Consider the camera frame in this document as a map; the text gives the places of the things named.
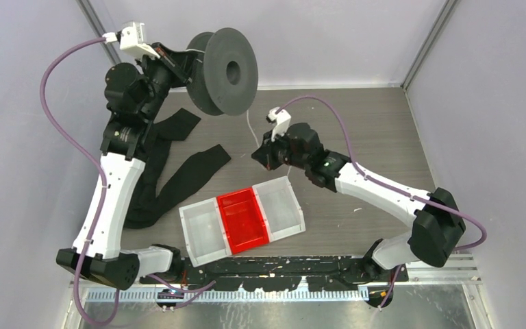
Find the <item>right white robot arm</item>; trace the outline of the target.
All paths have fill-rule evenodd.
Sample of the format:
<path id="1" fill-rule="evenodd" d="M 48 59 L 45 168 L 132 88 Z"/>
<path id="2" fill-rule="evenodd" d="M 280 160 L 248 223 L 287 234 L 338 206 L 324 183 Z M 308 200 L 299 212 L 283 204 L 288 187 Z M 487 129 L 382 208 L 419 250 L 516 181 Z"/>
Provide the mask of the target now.
<path id="1" fill-rule="evenodd" d="M 307 123 L 290 126 L 283 136 L 266 132 L 252 159 L 271 171 L 282 165 L 303 170 L 311 183 L 375 206 L 408 227 L 391 239 L 378 239 L 362 258 L 364 274 L 383 280 L 398 265 L 422 261 L 443 267 L 464 234 L 464 220 L 451 213 L 458 207 L 450 192 L 430 193 L 373 173 L 350 157 L 323 147 Z"/>

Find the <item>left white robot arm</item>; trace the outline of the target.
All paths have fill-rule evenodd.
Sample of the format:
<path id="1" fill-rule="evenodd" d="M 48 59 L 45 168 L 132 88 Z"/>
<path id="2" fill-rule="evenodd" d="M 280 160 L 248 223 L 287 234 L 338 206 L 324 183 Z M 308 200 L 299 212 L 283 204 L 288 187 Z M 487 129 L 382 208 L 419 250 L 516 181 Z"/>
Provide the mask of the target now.
<path id="1" fill-rule="evenodd" d="M 111 67 L 105 76 L 110 119 L 103 131 L 100 156 L 93 158 L 99 178 L 77 238 L 60 249 L 56 262 L 76 278 L 127 290 L 142 276 L 156 273 L 167 284 L 183 273 L 164 245 L 126 250 L 121 235 L 136 184 L 149 155 L 153 122 L 172 88 L 191 83 L 196 50 L 173 51 L 156 42 L 123 45 L 134 63 Z"/>

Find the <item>dark grey cable spool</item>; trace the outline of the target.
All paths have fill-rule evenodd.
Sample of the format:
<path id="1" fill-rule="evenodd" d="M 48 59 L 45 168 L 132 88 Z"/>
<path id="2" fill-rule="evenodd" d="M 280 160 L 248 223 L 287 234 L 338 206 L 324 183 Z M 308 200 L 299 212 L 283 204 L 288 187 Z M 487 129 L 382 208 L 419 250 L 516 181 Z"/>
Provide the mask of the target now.
<path id="1" fill-rule="evenodd" d="M 197 52 L 186 87 L 193 104 L 210 116 L 245 113 L 258 87 L 258 64 L 246 36 L 232 27 L 201 32 L 187 49 Z"/>

